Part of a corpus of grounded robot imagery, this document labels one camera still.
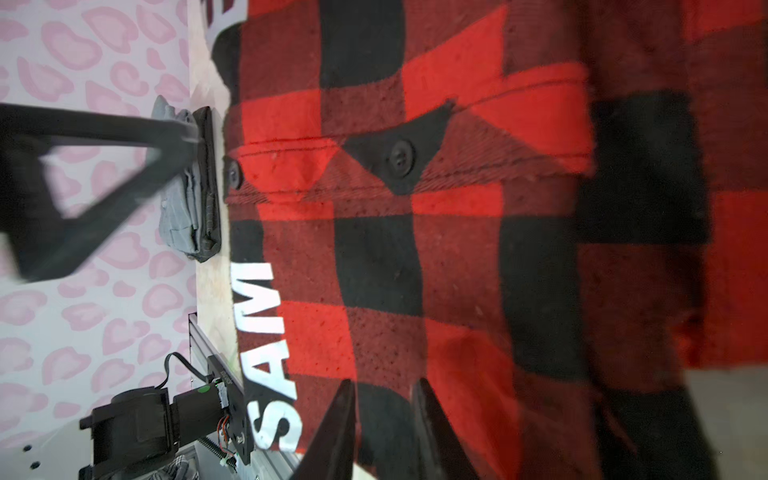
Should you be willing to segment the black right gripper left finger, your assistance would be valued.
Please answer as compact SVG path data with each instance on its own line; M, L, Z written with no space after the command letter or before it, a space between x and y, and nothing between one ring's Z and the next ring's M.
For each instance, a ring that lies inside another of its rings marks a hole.
M345 379L291 480L350 480L356 445L356 391Z

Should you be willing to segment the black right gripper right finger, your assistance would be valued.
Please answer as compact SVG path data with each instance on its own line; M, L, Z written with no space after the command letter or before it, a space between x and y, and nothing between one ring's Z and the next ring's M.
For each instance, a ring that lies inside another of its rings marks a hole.
M419 379L411 390L420 479L478 480L456 433L429 382Z

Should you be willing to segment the red black plaid shirt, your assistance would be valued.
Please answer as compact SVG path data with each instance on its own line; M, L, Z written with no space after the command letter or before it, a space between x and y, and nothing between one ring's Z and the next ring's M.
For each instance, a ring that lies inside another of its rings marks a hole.
M206 1L257 448L343 381L414 479L714 479L685 368L767 360L763 1Z

